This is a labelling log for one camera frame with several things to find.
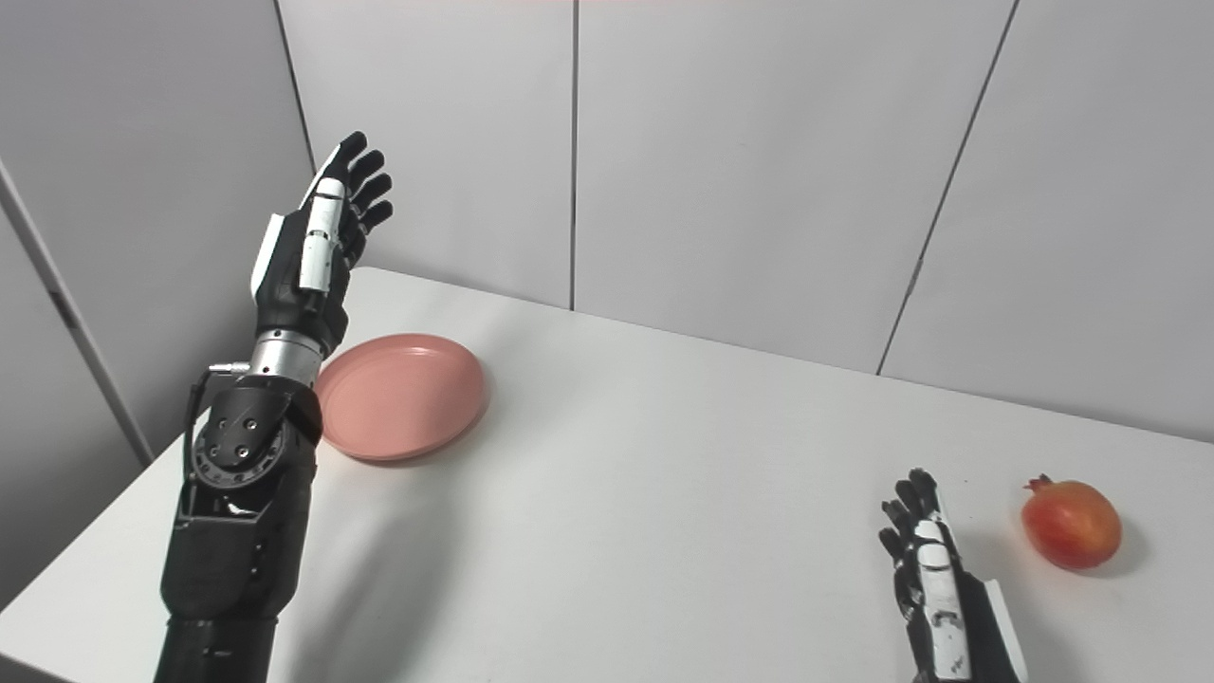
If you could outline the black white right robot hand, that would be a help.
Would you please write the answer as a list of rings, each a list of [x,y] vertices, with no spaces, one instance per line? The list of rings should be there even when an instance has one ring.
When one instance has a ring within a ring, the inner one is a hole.
[[[963,567],[938,485],[908,471],[883,502],[877,533],[892,558],[894,601],[906,622],[915,682],[1026,682],[1023,649],[997,581]]]

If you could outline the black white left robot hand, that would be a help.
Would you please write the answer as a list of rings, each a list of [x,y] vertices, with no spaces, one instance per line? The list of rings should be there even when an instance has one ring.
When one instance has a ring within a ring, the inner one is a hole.
[[[345,338],[351,271],[369,234],[390,220],[385,156],[353,131],[330,152],[293,212],[273,214],[254,261],[256,336],[294,332],[330,355]]]

